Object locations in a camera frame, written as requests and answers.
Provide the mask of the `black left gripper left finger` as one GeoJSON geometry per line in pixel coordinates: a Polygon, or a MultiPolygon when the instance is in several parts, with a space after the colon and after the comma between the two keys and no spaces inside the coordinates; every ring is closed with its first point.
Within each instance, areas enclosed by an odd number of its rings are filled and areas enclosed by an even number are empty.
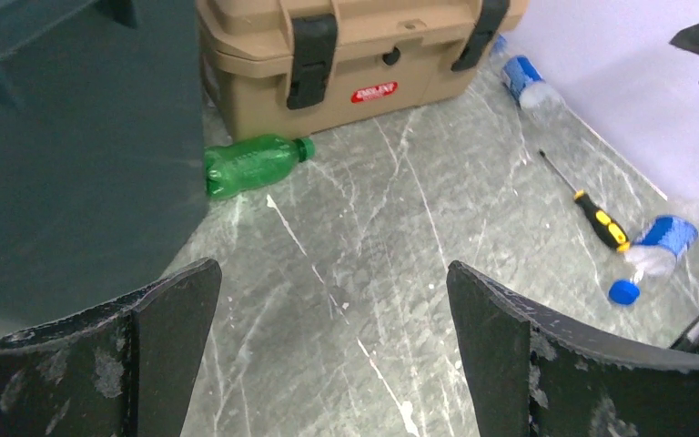
{"type": "Polygon", "coordinates": [[[178,436],[221,281],[200,259],[0,338],[0,436],[178,436]]]}

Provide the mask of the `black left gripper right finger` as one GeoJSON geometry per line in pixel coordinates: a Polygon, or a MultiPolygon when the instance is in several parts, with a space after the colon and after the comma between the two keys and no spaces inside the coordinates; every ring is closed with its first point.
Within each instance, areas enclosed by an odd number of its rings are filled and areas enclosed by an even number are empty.
{"type": "Polygon", "coordinates": [[[627,340],[453,261],[451,316],[483,436],[699,436],[699,354],[627,340]]]}

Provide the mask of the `crushed Pepsi bottle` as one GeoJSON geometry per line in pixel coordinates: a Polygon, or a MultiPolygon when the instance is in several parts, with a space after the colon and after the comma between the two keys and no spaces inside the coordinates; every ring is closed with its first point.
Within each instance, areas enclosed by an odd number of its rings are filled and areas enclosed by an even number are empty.
{"type": "Polygon", "coordinates": [[[699,200],[669,198],[624,252],[623,277],[607,291],[615,304],[630,306],[673,275],[699,238],[699,200]]]}

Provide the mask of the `dark green plastic bin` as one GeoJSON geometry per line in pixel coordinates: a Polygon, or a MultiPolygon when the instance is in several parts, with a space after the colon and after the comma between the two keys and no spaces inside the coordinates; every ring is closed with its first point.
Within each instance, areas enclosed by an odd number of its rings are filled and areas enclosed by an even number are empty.
{"type": "Polygon", "coordinates": [[[208,210],[191,1],[0,1],[0,336],[157,279],[208,210]]]}

